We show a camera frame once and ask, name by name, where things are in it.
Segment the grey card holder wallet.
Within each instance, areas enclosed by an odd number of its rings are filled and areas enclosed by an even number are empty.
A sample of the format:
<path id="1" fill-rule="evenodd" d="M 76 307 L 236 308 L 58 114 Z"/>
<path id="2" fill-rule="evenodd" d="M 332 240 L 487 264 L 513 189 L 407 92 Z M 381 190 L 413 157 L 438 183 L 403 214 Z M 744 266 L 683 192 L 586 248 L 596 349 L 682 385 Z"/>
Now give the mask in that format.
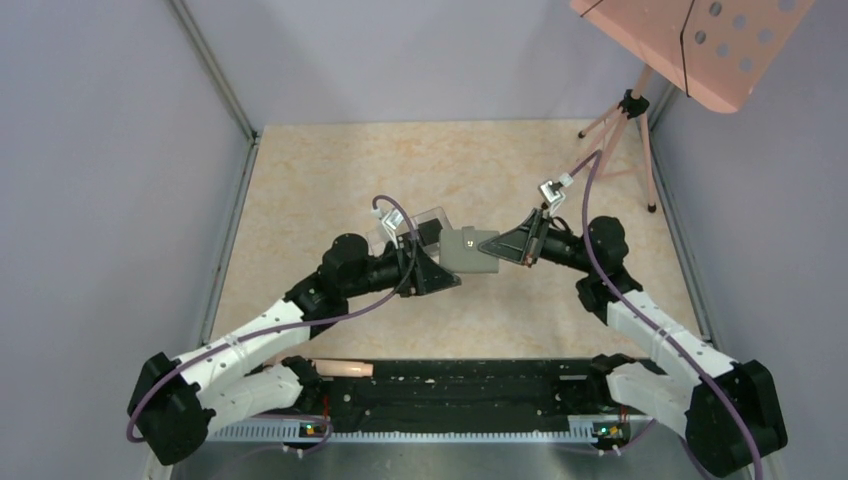
<path id="1" fill-rule="evenodd" d="M 482 252 L 479 245 L 498 235 L 498 231 L 473 226 L 443 229 L 439 236 L 439 264 L 455 274 L 496 274 L 499 259 Z"/>

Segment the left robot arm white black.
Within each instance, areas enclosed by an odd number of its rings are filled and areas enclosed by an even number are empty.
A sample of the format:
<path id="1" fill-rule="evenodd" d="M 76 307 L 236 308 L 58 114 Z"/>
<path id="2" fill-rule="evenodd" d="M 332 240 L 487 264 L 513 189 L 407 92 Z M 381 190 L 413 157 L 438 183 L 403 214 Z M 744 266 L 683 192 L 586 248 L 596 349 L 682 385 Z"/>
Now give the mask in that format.
<path id="1" fill-rule="evenodd" d="M 266 361 L 395 296 L 424 296 L 460 283 L 416 234 L 390 242 L 379 255 L 370 253 L 364 237 L 343 234 L 312 274 L 253 320 L 192 351 L 147 359 L 127 407 L 126 438 L 146 444 L 168 466 L 255 414 L 289 407 L 308 413 L 321 397 L 313 364 L 302 357 L 272 367 Z"/>

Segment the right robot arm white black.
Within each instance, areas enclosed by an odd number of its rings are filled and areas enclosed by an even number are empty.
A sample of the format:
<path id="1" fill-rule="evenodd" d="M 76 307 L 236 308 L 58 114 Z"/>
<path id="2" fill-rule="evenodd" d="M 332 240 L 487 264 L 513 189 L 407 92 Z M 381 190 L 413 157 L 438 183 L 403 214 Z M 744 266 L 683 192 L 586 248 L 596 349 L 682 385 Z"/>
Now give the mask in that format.
<path id="1" fill-rule="evenodd" d="M 600 412 L 633 407 L 675 432 L 698 465 L 725 478 L 788 444 L 774 378 L 757 360 L 716 350 L 665 313 L 624 266 L 622 223 L 599 216 L 575 235 L 536 209 L 516 228 L 479 242 L 480 252 L 532 266 L 538 260 L 585 273 L 576 284 L 586 311 L 629 338 L 658 367 L 623 354 L 594 358 L 586 385 Z"/>

